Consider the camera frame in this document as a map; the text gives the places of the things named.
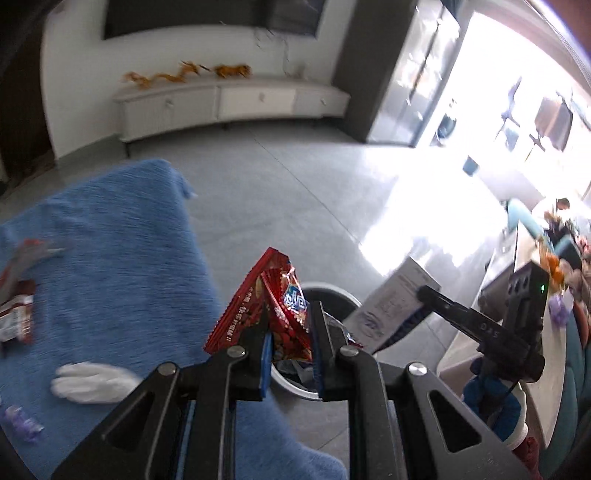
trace white wall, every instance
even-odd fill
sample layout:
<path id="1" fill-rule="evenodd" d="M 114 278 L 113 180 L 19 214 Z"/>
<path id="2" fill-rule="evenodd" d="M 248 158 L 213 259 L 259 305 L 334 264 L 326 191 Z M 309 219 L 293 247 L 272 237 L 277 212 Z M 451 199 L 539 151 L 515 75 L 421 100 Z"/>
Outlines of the white wall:
<path id="1" fill-rule="evenodd" d="M 56 157 L 117 133 L 111 97 L 121 76 L 176 72 L 180 60 L 247 63 L 255 74 L 301 71 L 329 83 L 356 0 L 328 0 L 317 38 L 270 37 L 263 29 L 204 25 L 102 40 L 106 0 L 64 0 L 49 15 L 41 52 L 47 126 Z"/>

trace red fabric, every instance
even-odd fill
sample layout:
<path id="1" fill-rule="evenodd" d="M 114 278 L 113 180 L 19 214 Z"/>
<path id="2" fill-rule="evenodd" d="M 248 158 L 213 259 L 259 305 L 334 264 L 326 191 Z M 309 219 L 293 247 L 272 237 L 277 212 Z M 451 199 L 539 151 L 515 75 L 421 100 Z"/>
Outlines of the red fabric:
<path id="1" fill-rule="evenodd" d="M 581 346 L 583 350 L 587 348 L 589 342 L 589 319 L 587 318 L 587 312 L 581 304 L 576 301 L 573 305 L 574 319 L 577 321 L 577 328 L 579 329 L 579 337 L 581 338 Z"/>
<path id="2" fill-rule="evenodd" d="M 521 460 L 530 471 L 532 480 L 544 480 L 538 470 L 540 461 L 540 444 L 533 437 L 527 437 L 521 445 L 513 450 L 515 456 Z"/>

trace floor tile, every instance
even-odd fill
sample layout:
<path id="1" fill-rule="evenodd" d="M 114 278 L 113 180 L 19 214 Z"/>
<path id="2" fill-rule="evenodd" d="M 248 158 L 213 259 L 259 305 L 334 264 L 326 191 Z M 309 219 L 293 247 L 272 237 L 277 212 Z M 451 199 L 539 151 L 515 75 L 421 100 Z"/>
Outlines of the floor tile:
<path id="1" fill-rule="evenodd" d="M 457 329 L 441 318 L 437 313 L 429 315 L 429 317 L 425 319 L 425 322 L 427 322 L 427 325 L 437 340 L 439 340 L 445 348 L 448 348 L 457 335 Z"/>
<path id="2" fill-rule="evenodd" d="M 283 148 L 326 144 L 352 144 L 355 140 L 333 126 L 332 119 L 323 120 L 282 120 L 248 123 L 253 137 L 265 148 Z"/>
<path id="3" fill-rule="evenodd" d="M 379 220 L 401 167 L 391 147 L 312 142 L 267 150 L 358 239 Z"/>
<path id="4" fill-rule="evenodd" d="M 360 300 L 383 282 L 383 277 L 363 257 L 355 239 L 319 206 L 286 213 L 277 220 L 238 229 L 202 245 L 224 301 L 231 299 L 269 246 L 289 255 L 301 282 L 327 282 Z"/>
<path id="5" fill-rule="evenodd" d="M 150 151 L 177 168 L 198 195 L 198 201 L 187 207 L 195 220 L 200 245 L 320 206 L 252 138 L 249 145 L 236 149 L 203 151 L 195 144 L 175 144 L 159 153 Z"/>
<path id="6" fill-rule="evenodd" d="M 349 410 L 345 401 L 324 403 L 304 400 L 276 386 L 272 391 L 295 437 L 310 448 L 320 449 L 348 425 Z"/>
<path id="7" fill-rule="evenodd" d="M 321 452 L 328 453 L 334 457 L 337 457 L 341 462 L 345 464 L 345 468 L 349 469 L 349 429 L 345 429 L 339 433 L 329 443 L 324 445 Z"/>
<path id="8" fill-rule="evenodd" d="M 134 159 L 126 158 L 123 143 L 115 137 L 109 137 L 59 160 L 58 170 L 64 184 L 72 185 L 131 161 Z"/>
<path id="9" fill-rule="evenodd" d="M 378 352 L 376 359 L 386 364 L 396 365 L 397 367 L 405 367 L 411 362 L 420 361 L 434 371 L 437 363 L 434 366 L 428 365 L 428 363 L 432 364 L 434 362 L 434 357 L 429 351 L 430 349 L 435 349 L 437 352 L 441 351 L 441 356 L 445 353 L 443 346 L 437 340 L 435 334 L 423 322 L 402 340 Z M 441 356 L 437 358 L 436 362 L 441 360 Z"/>
<path id="10" fill-rule="evenodd" d="M 18 186 L 0 201 L 0 221 L 18 215 L 63 187 L 64 183 L 56 168 Z"/>
<path id="11" fill-rule="evenodd" d="M 148 137 L 131 143 L 130 151 L 134 158 L 157 157 L 168 160 L 174 152 L 189 152 L 191 155 L 210 151 L 241 150 L 258 145 L 248 123 L 209 125 L 201 128 L 189 128 L 169 132 L 156 137 Z"/>

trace black television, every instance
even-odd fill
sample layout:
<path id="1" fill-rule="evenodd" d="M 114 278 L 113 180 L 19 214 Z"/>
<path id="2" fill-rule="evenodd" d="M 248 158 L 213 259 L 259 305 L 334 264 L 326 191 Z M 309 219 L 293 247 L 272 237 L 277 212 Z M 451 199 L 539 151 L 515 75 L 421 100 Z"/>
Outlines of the black television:
<path id="1" fill-rule="evenodd" d="M 103 38 L 178 25 L 245 25 L 316 35 L 326 0 L 109 0 Z"/>

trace purple candy wrapper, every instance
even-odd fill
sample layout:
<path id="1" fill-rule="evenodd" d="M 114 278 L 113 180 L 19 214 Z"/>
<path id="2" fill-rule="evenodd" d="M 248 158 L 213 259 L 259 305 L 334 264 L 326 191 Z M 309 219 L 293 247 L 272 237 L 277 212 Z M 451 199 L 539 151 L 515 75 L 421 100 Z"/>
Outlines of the purple candy wrapper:
<path id="1" fill-rule="evenodd" d="M 566 324 L 569 322 L 570 312 L 563 302 L 562 294 L 557 293 L 550 297 L 548 300 L 548 309 L 552 322 L 560 327 L 566 327 Z"/>
<path id="2" fill-rule="evenodd" d="M 4 412 L 4 420 L 9 423 L 17 436 L 25 442 L 35 443 L 43 431 L 43 426 L 29 418 L 21 407 L 10 406 Z"/>

